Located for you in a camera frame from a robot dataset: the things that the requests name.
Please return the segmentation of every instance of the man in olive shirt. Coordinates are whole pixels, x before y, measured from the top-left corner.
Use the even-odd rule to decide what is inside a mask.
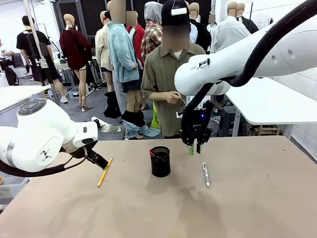
[[[188,40],[190,21],[185,1],[176,0],[174,4],[174,8],[187,9],[183,15],[171,16],[173,4],[174,0],[167,0],[162,7],[163,44],[147,56],[142,81],[143,96],[155,101],[165,138],[180,138],[181,119],[176,118],[176,112],[185,107],[175,88],[175,73],[191,56],[206,54],[202,47]]]

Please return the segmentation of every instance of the black mesh pen cup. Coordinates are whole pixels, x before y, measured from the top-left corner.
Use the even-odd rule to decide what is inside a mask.
[[[154,147],[150,150],[152,175],[158,178],[170,174],[169,149],[164,146]]]

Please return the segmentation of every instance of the maroon jacket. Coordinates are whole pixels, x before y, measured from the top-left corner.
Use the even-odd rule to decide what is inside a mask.
[[[127,27],[127,31],[130,33],[132,26]],[[144,62],[141,56],[141,42],[144,37],[145,30],[140,24],[135,27],[135,38],[134,38],[134,48],[138,59],[141,61],[142,67],[144,67]]]
[[[81,32],[74,29],[65,30],[60,35],[59,43],[71,69],[79,70],[87,61],[92,60],[92,45]]]

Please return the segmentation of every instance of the black jacket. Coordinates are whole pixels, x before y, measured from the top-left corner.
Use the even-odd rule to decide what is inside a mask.
[[[239,16],[239,17],[237,17],[237,21],[239,21],[239,18],[242,19],[243,25],[245,25],[245,27],[248,29],[248,31],[251,34],[253,34],[259,30],[258,27],[256,26],[256,24],[254,24],[254,22],[252,20],[246,19],[243,16]]]
[[[208,47],[211,45],[211,35],[207,30],[207,27],[193,19],[190,19],[190,22],[197,27],[198,35],[196,44],[203,47],[207,51]]]

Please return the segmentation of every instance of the person's hand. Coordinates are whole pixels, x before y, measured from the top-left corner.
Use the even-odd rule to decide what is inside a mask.
[[[182,99],[182,96],[179,92],[175,92],[175,91],[166,92],[165,100],[168,103],[176,104],[178,100],[181,100],[181,99]]]

